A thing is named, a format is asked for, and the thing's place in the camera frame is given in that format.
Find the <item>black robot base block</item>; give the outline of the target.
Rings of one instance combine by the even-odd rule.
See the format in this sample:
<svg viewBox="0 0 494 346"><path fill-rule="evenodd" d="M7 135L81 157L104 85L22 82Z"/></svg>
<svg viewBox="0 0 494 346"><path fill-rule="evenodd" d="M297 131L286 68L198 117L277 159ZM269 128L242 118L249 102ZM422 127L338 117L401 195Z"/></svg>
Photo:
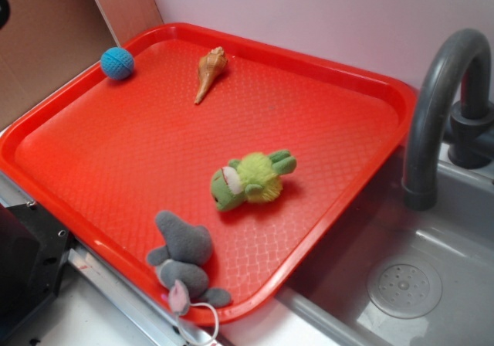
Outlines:
<svg viewBox="0 0 494 346"><path fill-rule="evenodd" d="M1 207L1 342L56 299L72 240L41 205Z"/></svg>

